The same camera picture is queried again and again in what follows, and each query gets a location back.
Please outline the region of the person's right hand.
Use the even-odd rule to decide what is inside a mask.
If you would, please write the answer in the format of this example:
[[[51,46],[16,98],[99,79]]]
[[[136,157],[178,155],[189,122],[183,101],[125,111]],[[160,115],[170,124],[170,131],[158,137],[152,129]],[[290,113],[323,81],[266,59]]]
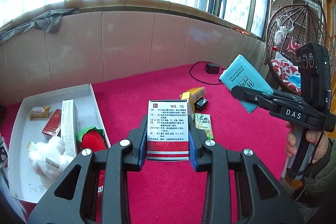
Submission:
[[[293,124],[286,122],[286,128],[289,129],[286,136],[286,155],[288,157],[292,157],[297,153],[297,139],[293,133]],[[308,130],[306,132],[306,140],[316,146],[316,151],[313,158],[314,164],[325,156],[329,146],[329,138],[325,132]]]

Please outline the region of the person's right forearm sleeve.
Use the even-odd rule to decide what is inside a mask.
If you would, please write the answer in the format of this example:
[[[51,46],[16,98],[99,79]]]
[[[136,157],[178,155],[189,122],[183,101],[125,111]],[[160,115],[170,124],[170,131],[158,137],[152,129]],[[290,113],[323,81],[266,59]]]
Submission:
[[[329,138],[325,155],[314,164],[302,196],[295,203],[305,223],[308,223],[335,189],[335,139]]]

